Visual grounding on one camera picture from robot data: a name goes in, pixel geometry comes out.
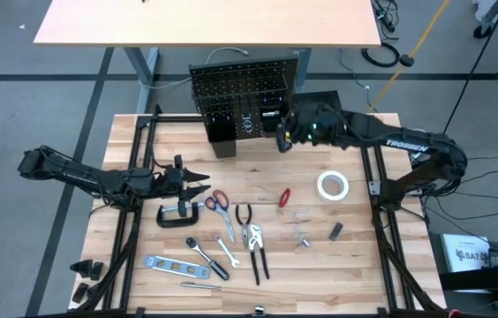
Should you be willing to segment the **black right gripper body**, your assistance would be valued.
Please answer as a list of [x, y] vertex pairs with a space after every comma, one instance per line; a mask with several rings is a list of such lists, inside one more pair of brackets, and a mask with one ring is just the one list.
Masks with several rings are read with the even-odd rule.
[[[311, 143], [313, 146], [328, 144], [328, 134], [321, 116], [328, 109], [303, 109], [289, 113], [277, 126], [276, 145], [280, 153], [286, 153], [295, 143]], [[290, 140], [284, 138], [284, 133], [290, 133]]]

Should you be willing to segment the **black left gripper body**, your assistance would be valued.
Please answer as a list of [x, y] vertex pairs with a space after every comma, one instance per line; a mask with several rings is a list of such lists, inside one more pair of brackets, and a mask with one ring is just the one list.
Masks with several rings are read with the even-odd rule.
[[160, 197], [168, 199], [177, 197], [177, 205], [179, 208], [186, 208], [184, 198], [184, 166], [181, 155], [174, 156], [174, 164], [163, 166], [164, 173], [162, 175], [162, 193]]

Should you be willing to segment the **red handled scissors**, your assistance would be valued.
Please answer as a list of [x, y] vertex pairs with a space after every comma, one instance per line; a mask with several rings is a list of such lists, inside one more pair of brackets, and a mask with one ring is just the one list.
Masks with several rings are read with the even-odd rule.
[[232, 221], [230, 219], [230, 214], [228, 212], [230, 202], [227, 195], [221, 190], [214, 190], [212, 194], [205, 199], [204, 205], [206, 208], [216, 212], [222, 217], [230, 240], [232, 243], [235, 243], [236, 236]]

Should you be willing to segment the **chrome combination wrench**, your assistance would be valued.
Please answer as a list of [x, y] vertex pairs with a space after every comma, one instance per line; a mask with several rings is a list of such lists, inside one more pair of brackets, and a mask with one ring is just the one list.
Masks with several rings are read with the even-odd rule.
[[230, 249], [226, 246], [226, 244], [223, 242], [223, 239], [220, 235], [215, 236], [215, 242], [219, 245], [219, 247], [223, 250], [225, 255], [229, 258], [230, 260], [230, 265], [237, 269], [240, 265], [240, 260], [237, 259], [230, 251]]

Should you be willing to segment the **ratchet wrench black handle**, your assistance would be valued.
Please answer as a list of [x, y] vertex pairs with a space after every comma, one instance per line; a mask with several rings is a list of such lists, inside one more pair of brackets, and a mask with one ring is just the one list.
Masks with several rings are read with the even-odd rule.
[[230, 279], [228, 271], [222, 267], [217, 261], [210, 258], [201, 248], [199, 242], [194, 237], [188, 237], [185, 240], [186, 245], [193, 251], [199, 253], [208, 263], [209, 267], [224, 281]]

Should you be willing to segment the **black metal peg board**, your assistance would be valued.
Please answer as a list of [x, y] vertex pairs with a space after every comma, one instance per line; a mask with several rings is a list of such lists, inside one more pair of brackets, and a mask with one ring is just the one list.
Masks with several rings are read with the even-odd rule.
[[234, 157], [238, 140], [276, 136], [297, 66], [295, 57], [278, 57], [189, 67], [192, 99], [216, 158]]

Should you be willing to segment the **chrome wire loop hook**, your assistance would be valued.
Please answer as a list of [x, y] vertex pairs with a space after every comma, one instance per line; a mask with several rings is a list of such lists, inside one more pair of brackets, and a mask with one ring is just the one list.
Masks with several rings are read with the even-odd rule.
[[305, 233], [300, 226], [295, 226], [292, 228], [290, 233], [291, 243], [295, 247], [304, 247], [301, 245], [302, 239], [305, 239]]

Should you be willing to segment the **small black peg board bin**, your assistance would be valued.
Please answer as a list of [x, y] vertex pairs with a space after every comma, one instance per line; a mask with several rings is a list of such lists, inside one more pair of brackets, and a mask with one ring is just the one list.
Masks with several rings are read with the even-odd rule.
[[[263, 112], [268, 112], [268, 111], [279, 111], [279, 116], [276, 117], [263, 117], [261, 113]], [[281, 119], [284, 117], [285, 111], [283, 107], [263, 107], [260, 109], [260, 122], [262, 125], [262, 131], [265, 135], [275, 133], [278, 124], [280, 123]]]

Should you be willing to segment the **tall black peg board bin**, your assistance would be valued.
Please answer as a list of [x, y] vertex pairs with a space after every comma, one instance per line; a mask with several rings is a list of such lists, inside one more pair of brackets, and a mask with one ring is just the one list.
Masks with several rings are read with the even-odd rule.
[[207, 124], [207, 138], [218, 159], [236, 155], [236, 126], [231, 119], [212, 117]]

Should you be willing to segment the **black perforated metal panel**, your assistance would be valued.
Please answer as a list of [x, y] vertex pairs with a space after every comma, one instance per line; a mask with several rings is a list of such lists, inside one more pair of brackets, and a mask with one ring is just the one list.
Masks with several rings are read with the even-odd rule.
[[290, 110], [316, 109], [320, 106], [325, 106], [336, 113], [342, 112], [342, 104], [336, 90], [294, 94]]

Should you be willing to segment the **black C clamp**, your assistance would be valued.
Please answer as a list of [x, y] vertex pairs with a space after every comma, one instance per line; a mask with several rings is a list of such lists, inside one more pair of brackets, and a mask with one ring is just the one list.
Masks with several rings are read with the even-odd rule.
[[157, 211], [156, 222], [161, 228], [178, 228], [195, 225], [200, 219], [200, 210], [204, 208], [202, 202], [194, 202], [185, 205], [185, 210], [191, 210], [190, 217], [180, 216], [178, 219], [166, 219], [165, 215], [170, 212], [179, 211], [179, 206], [167, 207], [160, 206]]

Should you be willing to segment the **white masking tape roll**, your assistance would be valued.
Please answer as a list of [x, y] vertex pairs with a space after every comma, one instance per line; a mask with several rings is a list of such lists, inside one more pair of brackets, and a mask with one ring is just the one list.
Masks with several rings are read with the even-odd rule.
[[341, 201], [350, 191], [348, 179], [340, 172], [327, 170], [316, 181], [316, 192], [325, 201]]

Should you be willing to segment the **silver pen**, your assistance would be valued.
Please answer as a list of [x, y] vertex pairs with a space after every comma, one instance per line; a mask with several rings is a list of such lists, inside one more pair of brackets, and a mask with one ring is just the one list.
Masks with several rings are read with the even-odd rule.
[[203, 289], [203, 290], [210, 290], [210, 291], [220, 291], [222, 289], [222, 287], [218, 286], [218, 285], [197, 284], [195, 282], [182, 282], [182, 283], [180, 283], [180, 286], [185, 287], [185, 288]]

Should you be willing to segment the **black printed plastic part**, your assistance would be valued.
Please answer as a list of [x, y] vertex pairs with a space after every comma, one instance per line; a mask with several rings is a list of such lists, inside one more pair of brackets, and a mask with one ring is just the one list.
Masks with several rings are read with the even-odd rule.
[[87, 296], [90, 286], [86, 283], [79, 283], [75, 292], [72, 294], [71, 301], [75, 304], [80, 304], [82, 300]]
[[70, 265], [69, 269], [78, 273], [82, 278], [99, 281], [102, 273], [103, 263], [92, 259], [78, 261]]

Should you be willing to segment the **light wooden desk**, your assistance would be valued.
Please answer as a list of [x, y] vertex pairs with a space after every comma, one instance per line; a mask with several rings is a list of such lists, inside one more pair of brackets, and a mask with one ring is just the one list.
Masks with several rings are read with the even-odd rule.
[[298, 52], [297, 86], [314, 48], [377, 47], [370, 0], [52, 0], [34, 44], [122, 48], [147, 111], [161, 47], [284, 47]]

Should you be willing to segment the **white printed box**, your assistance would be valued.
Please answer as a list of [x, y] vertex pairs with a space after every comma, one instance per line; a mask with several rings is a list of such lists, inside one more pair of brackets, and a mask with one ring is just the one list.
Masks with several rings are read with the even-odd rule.
[[449, 272], [489, 267], [489, 242], [486, 237], [442, 234], [441, 243]]

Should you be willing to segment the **black shelf unit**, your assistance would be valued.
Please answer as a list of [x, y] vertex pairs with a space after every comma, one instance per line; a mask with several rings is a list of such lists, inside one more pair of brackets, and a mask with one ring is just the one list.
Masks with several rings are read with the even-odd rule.
[[489, 267], [449, 272], [441, 243], [441, 234], [430, 236], [447, 306], [469, 314], [492, 315], [498, 318], [498, 242], [488, 240]]

